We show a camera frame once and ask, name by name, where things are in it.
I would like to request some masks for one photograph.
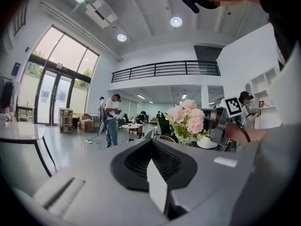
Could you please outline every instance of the air conditioner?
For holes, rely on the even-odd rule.
[[[86,9],[85,13],[101,28],[109,26],[117,19],[113,9],[104,0],[96,0],[93,4],[87,3]]]

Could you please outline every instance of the black table leg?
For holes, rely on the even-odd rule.
[[[51,177],[52,175],[51,175],[50,171],[48,170],[48,167],[46,166],[46,164],[45,164],[45,162],[44,162],[44,159],[43,159],[43,157],[42,157],[41,151],[40,151],[40,149],[39,149],[38,141],[34,141],[34,146],[35,146],[35,148],[36,148],[36,151],[37,151],[37,153],[38,153],[39,159],[40,159],[40,161],[41,161],[41,163],[42,163],[42,165],[43,165],[43,167],[44,167],[46,173],[48,174],[48,176]]]
[[[49,155],[51,161],[53,162],[53,165],[55,166],[55,161],[53,160],[53,158],[52,158],[52,156],[51,156],[51,154],[50,154],[50,151],[49,151],[49,149],[48,149],[48,146],[47,146],[47,144],[46,144],[46,141],[45,141],[44,136],[42,137],[42,139],[43,139],[44,145],[45,145],[45,147],[46,147],[47,153],[48,153],[48,155]]]

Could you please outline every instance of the white paper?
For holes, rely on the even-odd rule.
[[[228,159],[228,158],[224,158],[224,157],[217,157],[214,159],[214,162],[224,165],[224,166],[228,166],[228,167],[236,167],[237,164],[237,160],[233,160],[233,159]]]
[[[152,159],[147,167],[146,175],[150,188],[150,198],[159,210],[164,213],[167,197],[167,183],[162,178]]]

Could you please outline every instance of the white ceiling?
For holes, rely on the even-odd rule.
[[[120,96],[133,99],[138,102],[148,102],[149,100],[159,104],[179,104],[183,94],[187,94],[185,99],[195,100],[198,105],[202,104],[201,86],[181,85],[181,86],[151,86],[143,88],[128,88],[115,91]],[[208,87],[209,102],[215,102],[224,97],[222,86]]]
[[[268,23],[268,17],[260,6],[246,2],[226,9],[200,8],[200,13],[196,15],[181,0],[105,0],[118,19],[102,29],[85,14],[84,4],[71,13],[77,5],[75,0],[46,1],[89,30],[117,55],[129,51],[130,46],[136,48],[135,44],[141,41],[150,40],[152,45],[156,44],[154,37],[159,40],[163,34],[176,36],[201,30],[238,39]],[[181,27],[171,26],[170,19],[174,16],[183,20]],[[119,42],[116,38],[119,33],[126,34],[128,40]]]

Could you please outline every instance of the glass door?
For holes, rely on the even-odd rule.
[[[68,93],[72,79],[61,73],[46,69],[40,80],[37,123],[56,126],[58,123],[58,108],[66,108]]]

